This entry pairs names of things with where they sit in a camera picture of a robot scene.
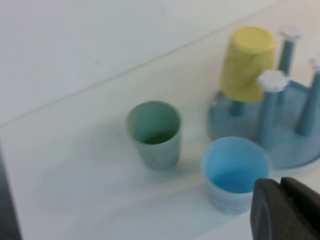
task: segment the plastic cup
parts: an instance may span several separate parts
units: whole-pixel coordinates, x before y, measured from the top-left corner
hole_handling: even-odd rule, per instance
[[[127,131],[146,166],[166,170],[178,162],[181,146],[181,118],[171,105],[148,101],[128,115]]]
[[[255,181],[268,178],[271,160],[258,144],[242,137],[214,141],[202,159],[214,207],[226,214],[240,214],[251,207]]]
[[[229,42],[220,77],[221,91],[241,103],[262,100],[264,91],[257,77],[273,69],[276,41],[267,30],[247,26],[235,31]]]

